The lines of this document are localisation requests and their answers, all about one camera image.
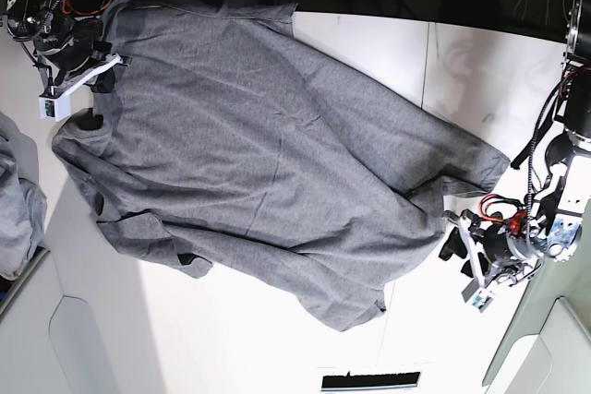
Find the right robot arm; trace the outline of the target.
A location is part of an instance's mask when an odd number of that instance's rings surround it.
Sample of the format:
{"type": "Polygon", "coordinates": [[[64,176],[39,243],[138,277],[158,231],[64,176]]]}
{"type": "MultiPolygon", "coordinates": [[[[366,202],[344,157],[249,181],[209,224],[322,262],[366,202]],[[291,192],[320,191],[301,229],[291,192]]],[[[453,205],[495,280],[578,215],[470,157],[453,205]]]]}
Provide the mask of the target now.
{"type": "MultiPolygon", "coordinates": [[[[205,0],[217,3],[221,0],[205,0]]],[[[263,0],[277,4],[280,0],[263,0]]],[[[408,99],[421,101],[418,69],[427,59],[432,24],[411,15],[403,0],[396,13],[331,13],[302,2],[294,34],[304,42],[375,78],[408,99]]],[[[83,86],[105,87],[115,66],[129,58],[103,37],[103,13],[115,0],[1,0],[1,22],[42,79],[41,114],[63,120],[71,95],[83,86]]]]}

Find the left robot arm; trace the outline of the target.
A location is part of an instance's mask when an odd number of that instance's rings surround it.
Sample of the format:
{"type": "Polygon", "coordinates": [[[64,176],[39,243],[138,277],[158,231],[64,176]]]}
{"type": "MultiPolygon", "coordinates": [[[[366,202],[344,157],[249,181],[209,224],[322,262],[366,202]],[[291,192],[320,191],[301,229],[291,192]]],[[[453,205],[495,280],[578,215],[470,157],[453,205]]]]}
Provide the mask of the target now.
{"type": "Polygon", "coordinates": [[[590,0],[573,0],[561,79],[533,136],[513,160],[527,166],[524,200],[490,193],[477,211],[445,216],[454,226],[440,259],[464,259],[463,297],[482,309],[500,287],[528,281],[545,262],[575,253],[590,199],[590,0]]]}

